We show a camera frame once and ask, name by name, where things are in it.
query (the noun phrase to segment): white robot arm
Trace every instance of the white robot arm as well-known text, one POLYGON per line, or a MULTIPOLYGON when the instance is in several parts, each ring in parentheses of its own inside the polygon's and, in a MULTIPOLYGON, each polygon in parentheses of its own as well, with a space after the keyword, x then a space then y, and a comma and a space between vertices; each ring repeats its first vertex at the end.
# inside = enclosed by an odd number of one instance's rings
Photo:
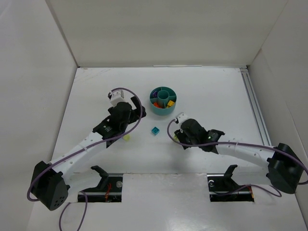
POLYGON ((100 154, 122 137, 128 124, 146 116, 145 109, 136 96, 131 98, 136 106, 134 110, 124 100, 122 90, 115 90, 108 97, 113 105, 108 109, 110 115, 82 142, 59 158, 47 164, 41 161, 35 166, 30 186, 31 193, 49 210, 61 206, 69 194, 107 183, 108 173, 99 166, 92 166, 82 173, 75 172, 90 158, 100 154))
POLYGON ((236 190, 241 185, 247 184, 265 184, 273 185, 285 193, 295 193, 304 169, 288 145, 280 143, 273 148, 244 144, 242 140, 237 138, 228 138, 222 131, 205 130, 196 120, 189 118, 184 113, 178 114, 174 121, 180 127, 174 133, 179 140, 178 143, 184 149, 199 147, 205 152, 230 155, 255 164, 253 167, 229 166, 226 172, 219 176, 218 181, 226 186, 221 187, 220 191, 236 190))

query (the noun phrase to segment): purple block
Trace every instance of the purple block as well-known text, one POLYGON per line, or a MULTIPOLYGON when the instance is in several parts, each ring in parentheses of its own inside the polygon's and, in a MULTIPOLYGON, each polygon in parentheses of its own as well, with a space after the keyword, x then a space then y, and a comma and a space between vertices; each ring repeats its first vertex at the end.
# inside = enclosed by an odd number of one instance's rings
POLYGON ((154 91, 154 93, 152 94, 152 96, 153 96, 154 98, 157 98, 157 91, 154 91))

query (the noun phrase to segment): white wall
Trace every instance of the white wall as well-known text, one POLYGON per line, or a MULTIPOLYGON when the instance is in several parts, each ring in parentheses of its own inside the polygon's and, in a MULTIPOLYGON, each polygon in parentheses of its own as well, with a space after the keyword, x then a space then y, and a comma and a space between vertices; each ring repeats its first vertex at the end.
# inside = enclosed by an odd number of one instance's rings
MULTIPOLYGON (((249 72, 273 144, 289 144, 307 166, 307 0, 288 1, 249 72)), ((306 224, 307 192, 299 186, 296 194, 306 224)))
POLYGON ((48 0, 80 66, 251 64, 287 0, 48 0))
POLYGON ((54 148, 76 64, 44 0, 0 1, 0 224, 26 229, 31 171, 54 148))

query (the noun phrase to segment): teal bowl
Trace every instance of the teal bowl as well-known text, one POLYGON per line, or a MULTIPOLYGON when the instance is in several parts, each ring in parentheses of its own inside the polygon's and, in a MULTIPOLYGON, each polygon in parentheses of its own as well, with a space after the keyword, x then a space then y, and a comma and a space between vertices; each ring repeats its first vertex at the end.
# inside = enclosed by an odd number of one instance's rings
POLYGON ((173 112, 175 105, 177 104, 177 95, 171 88, 158 87, 151 91, 150 94, 151 110, 156 115, 166 116, 173 112), (171 107, 167 107, 169 101, 173 101, 174 104, 171 107), (161 107, 156 107, 153 103, 158 103, 161 107))

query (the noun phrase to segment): table surface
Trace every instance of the table surface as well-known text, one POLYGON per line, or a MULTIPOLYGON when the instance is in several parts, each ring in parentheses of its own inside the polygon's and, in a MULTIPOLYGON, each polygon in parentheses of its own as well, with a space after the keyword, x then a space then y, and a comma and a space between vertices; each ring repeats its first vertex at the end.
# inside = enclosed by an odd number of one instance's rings
MULTIPOLYGON (((107 93, 116 87, 135 92, 147 116, 131 133, 130 141, 118 140, 80 171, 99 165, 109 173, 134 174, 124 177, 121 203, 90 204, 81 231, 306 230, 294 195, 274 198, 254 189, 255 203, 211 203, 204 173, 223 173, 232 164, 252 164, 205 153, 199 148, 185 151, 167 136, 169 121, 179 112, 185 112, 205 129, 222 130, 228 136, 262 144, 237 68, 79 68, 53 158, 76 146, 109 115, 107 93), (157 116, 149 107, 151 90, 160 86, 170 87, 177 94, 176 108, 169 116, 157 116), (153 127, 160 129, 156 136, 151 133, 153 127)), ((171 126, 171 131, 176 129, 176 125, 171 126)), ((83 203, 70 206, 64 216, 65 230, 77 228, 83 206, 83 203)), ((57 230, 61 210, 50 212, 36 203, 27 230, 57 230)))
MULTIPOLYGON (((223 173, 231 164, 251 165, 199 148, 183 150, 173 143, 167 136, 167 125, 180 112, 196 119, 206 130, 217 129, 229 137, 262 144, 237 68, 79 68, 53 158, 67 153, 109 115, 107 93, 116 87, 135 92, 147 116, 130 134, 129 142, 117 141, 80 171, 99 165, 109 173, 223 173), (150 109, 150 92, 160 86, 170 87, 177 94, 176 108, 169 116, 155 115, 150 109), (151 133, 154 127, 160 129, 156 136, 151 133)), ((129 99, 131 95, 126 93, 125 97, 129 99)), ((177 125, 171 126, 172 132, 176 129, 177 125)))

